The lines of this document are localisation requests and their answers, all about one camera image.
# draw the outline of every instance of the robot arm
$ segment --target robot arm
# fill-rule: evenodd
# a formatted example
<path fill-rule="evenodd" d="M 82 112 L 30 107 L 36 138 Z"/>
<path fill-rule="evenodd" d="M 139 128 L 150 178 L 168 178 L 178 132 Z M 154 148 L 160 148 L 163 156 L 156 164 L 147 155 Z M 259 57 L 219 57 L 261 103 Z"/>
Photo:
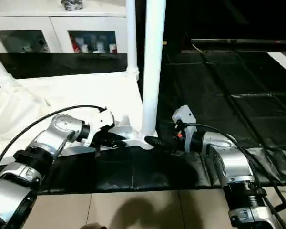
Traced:
<path fill-rule="evenodd" d="M 14 155 L 0 172 L 0 229 L 21 228 L 37 198 L 37 190 L 51 165 L 67 142 L 90 145 L 94 135 L 105 126 L 113 126 L 113 116 L 105 110 L 90 125 L 66 114 L 58 114 L 25 150 Z"/>
<path fill-rule="evenodd" d="M 179 108 L 173 115 L 175 129 L 177 131 L 184 129 L 182 141 L 185 151 L 190 148 L 192 136 L 194 136 L 197 138 L 194 142 L 199 142 L 199 150 L 202 151 L 203 158 L 212 159 L 230 208 L 229 218 L 232 226 L 241 229 L 281 229 L 281 225 L 263 201 L 266 192 L 258 187 L 243 152 L 220 133 L 198 133 L 196 129 L 189 129 L 193 126 L 184 124 L 185 120 L 190 118 L 193 120 L 192 123 L 195 123 L 196 120 L 188 106 Z"/>

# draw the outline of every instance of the black padded mat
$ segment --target black padded mat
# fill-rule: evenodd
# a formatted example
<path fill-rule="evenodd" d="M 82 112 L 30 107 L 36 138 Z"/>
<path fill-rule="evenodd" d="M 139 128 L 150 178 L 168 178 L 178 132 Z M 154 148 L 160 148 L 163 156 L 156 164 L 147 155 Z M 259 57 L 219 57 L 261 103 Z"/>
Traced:
<path fill-rule="evenodd" d="M 123 71 L 125 56 L 51 54 L 25 69 L 24 60 L 3 62 L 17 78 Z M 139 88 L 143 69 L 140 67 Z M 157 131 L 170 138 L 171 116 L 190 106 L 197 122 L 233 135 L 276 179 L 286 185 L 286 70 L 267 53 L 183 53 L 163 56 Z M 263 185 L 268 180 L 261 175 Z M 199 152 L 173 156 L 138 147 L 59 158 L 40 194 L 217 188 L 212 163 Z"/>

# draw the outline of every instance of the white cabinet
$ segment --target white cabinet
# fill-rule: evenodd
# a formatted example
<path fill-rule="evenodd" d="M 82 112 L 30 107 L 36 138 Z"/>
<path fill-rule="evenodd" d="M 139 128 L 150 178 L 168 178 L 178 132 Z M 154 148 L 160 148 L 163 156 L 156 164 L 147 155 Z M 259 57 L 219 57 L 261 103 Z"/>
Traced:
<path fill-rule="evenodd" d="M 83 5 L 68 12 L 59 0 L 0 0 L 0 53 L 127 53 L 125 0 Z"/>
<path fill-rule="evenodd" d="M 0 17 L 1 52 L 61 52 L 49 17 Z"/>

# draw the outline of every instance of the glass cabinet door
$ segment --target glass cabinet door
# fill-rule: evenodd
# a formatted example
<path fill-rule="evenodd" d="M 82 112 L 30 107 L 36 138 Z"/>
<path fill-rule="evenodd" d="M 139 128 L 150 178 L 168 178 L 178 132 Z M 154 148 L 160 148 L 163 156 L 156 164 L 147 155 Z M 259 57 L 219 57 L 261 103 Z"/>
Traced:
<path fill-rule="evenodd" d="M 126 17 L 51 17 L 65 53 L 127 53 Z"/>
<path fill-rule="evenodd" d="M 75 53 L 118 53 L 115 31 L 68 31 Z"/>
<path fill-rule="evenodd" d="M 0 53 L 61 52 L 49 17 L 0 17 Z"/>
<path fill-rule="evenodd" d="M 7 52 L 50 52 L 41 30 L 0 30 L 0 40 Z"/>

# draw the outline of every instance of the tiled floor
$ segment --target tiled floor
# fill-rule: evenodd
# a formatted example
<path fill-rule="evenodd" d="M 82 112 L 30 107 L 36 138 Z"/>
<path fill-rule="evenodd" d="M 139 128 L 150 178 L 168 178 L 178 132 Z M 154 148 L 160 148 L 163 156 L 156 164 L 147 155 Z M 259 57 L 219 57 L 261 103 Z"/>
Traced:
<path fill-rule="evenodd" d="M 266 188 L 277 205 L 273 188 Z M 281 190 L 286 196 L 286 187 Z M 40 196 L 24 229 L 79 229 L 99 222 L 108 229 L 232 228 L 220 189 Z M 281 216 L 286 221 L 286 212 Z"/>

